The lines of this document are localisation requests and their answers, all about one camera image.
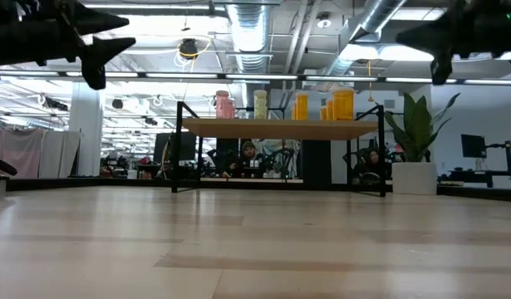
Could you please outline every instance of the orange container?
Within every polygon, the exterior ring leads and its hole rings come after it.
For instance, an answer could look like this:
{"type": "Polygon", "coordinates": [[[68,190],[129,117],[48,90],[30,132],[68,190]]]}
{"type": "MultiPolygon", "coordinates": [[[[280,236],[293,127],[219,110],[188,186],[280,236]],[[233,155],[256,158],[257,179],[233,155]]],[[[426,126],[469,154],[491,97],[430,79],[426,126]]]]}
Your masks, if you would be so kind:
{"type": "Polygon", "coordinates": [[[327,106],[320,107],[320,120],[327,120],[327,106]]]}
{"type": "Polygon", "coordinates": [[[308,120],[308,94],[298,92],[296,94],[296,110],[298,120],[308,120]]]}
{"type": "Polygon", "coordinates": [[[326,101],[326,105],[327,105],[327,120],[334,120],[334,113],[333,113],[333,101],[332,100],[327,100],[326,101]]]}
{"type": "Polygon", "coordinates": [[[344,88],[332,93],[333,119],[353,120],[353,98],[355,90],[344,88]]]}

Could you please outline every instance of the fluorescent light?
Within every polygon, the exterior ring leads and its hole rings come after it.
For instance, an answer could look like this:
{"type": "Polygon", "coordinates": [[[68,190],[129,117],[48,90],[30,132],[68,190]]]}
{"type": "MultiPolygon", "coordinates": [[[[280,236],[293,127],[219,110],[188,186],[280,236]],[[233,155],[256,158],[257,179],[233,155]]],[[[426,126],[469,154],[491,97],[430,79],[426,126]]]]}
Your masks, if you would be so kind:
{"type": "Polygon", "coordinates": [[[375,82],[376,77],[358,76],[307,76],[307,81],[338,81],[338,82],[375,82]]]}
{"type": "Polygon", "coordinates": [[[137,77],[139,74],[128,71],[107,72],[106,77],[137,77]]]}
{"type": "MultiPolygon", "coordinates": [[[[172,5],[172,4],[86,4],[86,7],[92,9],[209,9],[209,6],[187,6],[187,5],[172,5]]],[[[215,10],[223,11],[224,7],[216,7],[215,10]]]]}
{"type": "Polygon", "coordinates": [[[511,80],[485,80],[485,79],[468,79],[464,81],[464,84],[471,84],[471,85],[507,85],[511,86],[511,80]]]}
{"type": "Polygon", "coordinates": [[[395,82],[395,83],[432,83],[432,79],[426,79],[426,78],[386,78],[386,82],[395,82]]]}
{"type": "Polygon", "coordinates": [[[228,79],[240,80],[297,80],[294,75],[255,75],[255,74],[228,74],[225,76],[228,79]]]}
{"type": "Polygon", "coordinates": [[[386,46],[379,52],[379,59],[388,61],[433,61],[434,57],[406,46],[386,46]]]}
{"type": "Polygon", "coordinates": [[[56,71],[0,71],[2,76],[58,76],[56,71]]]}
{"type": "Polygon", "coordinates": [[[194,73],[146,73],[149,78],[167,78],[167,79],[216,79],[216,74],[194,74],[194,73]]]}
{"type": "Polygon", "coordinates": [[[256,57],[273,57],[272,53],[257,53],[257,52],[235,52],[227,51],[225,56],[256,56],[256,57]]]}
{"type": "Polygon", "coordinates": [[[375,60],[379,59],[379,53],[377,53],[377,49],[375,47],[349,44],[338,57],[342,60],[349,61],[359,59],[375,60]]]}

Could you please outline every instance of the desk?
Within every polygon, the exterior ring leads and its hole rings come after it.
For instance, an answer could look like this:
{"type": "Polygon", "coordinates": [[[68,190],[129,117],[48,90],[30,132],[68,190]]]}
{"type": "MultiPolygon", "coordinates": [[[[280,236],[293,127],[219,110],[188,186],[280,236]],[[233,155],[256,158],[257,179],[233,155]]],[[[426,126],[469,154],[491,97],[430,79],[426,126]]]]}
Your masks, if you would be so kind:
{"type": "Polygon", "coordinates": [[[377,130],[375,121],[185,119],[201,137],[286,140],[353,140],[377,130]]]}
{"type": "MultiPolygon", "coordinates": [[[[181,151],[181,129],[185,128],[199,137],[198,147],[198,173],[201,174],[202,144],[204,137],[210,138],[239,138],[239,139],[274,139],[274,140],[346,140],[348,151],[351,152],[351,140],[362,135],[379,130],[379,159],[384,160],[384,106],[376,105],[355,120],[225,120],[225,119],[201,119],[183,101],[177,103],[176,131],[174,136],[172,163],[174,166],[172,175],[172,193],[178,192],[178,182],[181,178],[179,157],[181,151]],[[184,118],[184,110],[193,118],[184,118]],[[358,121],[364,115],[375,114],[377,121],[358,121]]],[[[348,165],[348,185],[351,185],[351,166],[348,165]]],[[[384,175],[378,184],[381,197],[386,196],[386,180],[384,175]]]]}
{"type": "Polygon", "coordinates": [[[450,172],[449,180],[465,183],[486,183],[488,188],[494,187],[494,176],[511,177],[511,172],[506,170],[450,170],[450,172]]]}

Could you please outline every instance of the ceiling duct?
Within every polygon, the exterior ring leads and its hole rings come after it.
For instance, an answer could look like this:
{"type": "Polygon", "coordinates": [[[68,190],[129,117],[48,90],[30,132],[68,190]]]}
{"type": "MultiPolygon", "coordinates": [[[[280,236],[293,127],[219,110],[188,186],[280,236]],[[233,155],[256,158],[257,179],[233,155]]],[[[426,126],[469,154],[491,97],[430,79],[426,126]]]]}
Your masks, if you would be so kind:
{"type": "MultiPolygon", "coordinates": [[[[368,34],[379,34],[381,29],[396,14],[397,10],[405,4],[406,0],[368,0],[364,5],[364,12],[346,22],[342,28],[342,45],[347,46],[350,41],[368,34]]],[[[351,67],[354,61],[343,60],[337,57],[325,70],[324,75],[341,76],[351,67]]]]}
{"type": "MultiPolygon", "coordinates": [[[[268,24],[270,7],[265,5],[228,5],[231,35],[235,51],[250,55],[238,55],[237,66],[241,73],[266,73],[268,57],[253,55],[268,48],[268,24]]],[[[243,92],[244,106],[253,107],[253,92],[264,89],[262,84],[246,84],[243,92]]]]}

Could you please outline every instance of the pipe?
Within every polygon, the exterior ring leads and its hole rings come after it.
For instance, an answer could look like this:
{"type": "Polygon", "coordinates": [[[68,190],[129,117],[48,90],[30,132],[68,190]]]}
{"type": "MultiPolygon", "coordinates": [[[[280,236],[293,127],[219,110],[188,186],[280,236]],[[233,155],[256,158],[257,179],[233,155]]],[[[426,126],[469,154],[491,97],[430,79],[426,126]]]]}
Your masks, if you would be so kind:
{"type": "Polygon", "coordinates": [[[308,0],[302,0],[299,10],[297,11],[296,28],[294,28],[292,41],[290,43],[290,47],[288,48],[287,60],[285,62],[285,67],[283,68],[283,74],[288,73],[290,70],[290,65],[292,64],[292,59],[294,58],[294,52],[296,51],[297,40],[299,39],[299,33],[302,31],[303,20],[305,19],[305,13],[307,12],[307,5],[308,0]]]}
{"type": "MultiPolygon", "coordinates": [[[[228,5],[231,20],[231,36],[235,51],[265,52],[268,49],[268,21],[270,7],[264,5],[228,5]]],[[[237,56],[237,66],[241,73],[265,73],[268,69],[267,56],[237,56]]],[[[245,107],[254,106],[253,92],[263,89],[262,84],[245,84],[243,100],[245,107]]]]}
{"type": "Polygon", "coordinates": [[[322,5],[322,0],[316,0],[312,5],[311,15],[307,23],[307,27],[305,28],[305,33],[303,34],[302,42],[299,44],[299,53],[297,54],[296,61],[294,62],[294,67],[292,68],[292,74],[297,73],[297,69],[299,68],[299,64],[302,62],[303,53],[305,52],[305,47],[307,46],[308,38],[311,35],[312,27],[314,26],[314,22],[316,21],[316,16],[318,14],[318,10],[322,5]]]}
{"type": "MultiPolygon", "coordinates": [[[[359,28],[368,33],[380,31],[405,2],[406,0],[368,0],[364,5],[364,12],[362,13],[359,28]]],[[[353,60],[344,60],[338,56],[325,70],[324,75],[344,75],[349,71],[353,62],[353,60]]]]}
{"type": "Polygon", "coordinates": [[[406,0],[368,0],[364,4],[361,27],[366,32],[381,30],[394,17],[406,0]]]}

